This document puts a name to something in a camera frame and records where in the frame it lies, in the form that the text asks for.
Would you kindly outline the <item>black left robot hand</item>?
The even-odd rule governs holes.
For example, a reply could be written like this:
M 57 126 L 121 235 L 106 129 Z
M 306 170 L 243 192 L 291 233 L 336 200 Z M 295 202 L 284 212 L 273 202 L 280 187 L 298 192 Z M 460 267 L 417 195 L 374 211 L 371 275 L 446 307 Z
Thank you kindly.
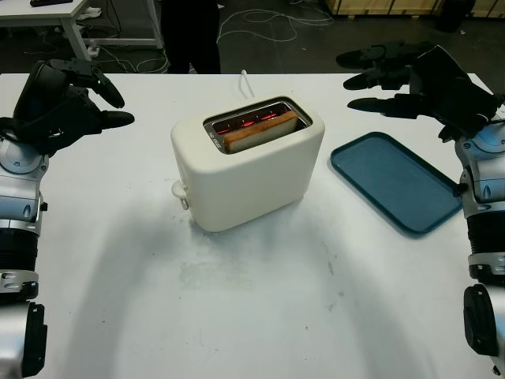
M 92 61 L 37 62 L 13 112 L 16 138 L 42 154 L 67 148 L 87 135 L 134 123 L 122 95 Z

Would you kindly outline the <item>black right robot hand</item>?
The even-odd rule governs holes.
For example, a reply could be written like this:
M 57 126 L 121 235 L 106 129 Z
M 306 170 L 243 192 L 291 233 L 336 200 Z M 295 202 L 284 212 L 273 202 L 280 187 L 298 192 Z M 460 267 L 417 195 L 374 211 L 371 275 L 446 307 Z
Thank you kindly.
M 343 68 L 362 70 L 344 82 L 347 90 L 409 87 L 407 94 L 397 93 L 390 99 L 355 99 L 349 108 L 390 118 L 434 118 L 443 124 L 439 134 L 443 141 L 475 137 L 504 104 L 503 94 L 474 84 L 457 61 L 434 43 L 380 43 L 340 54 L 335 61 Z

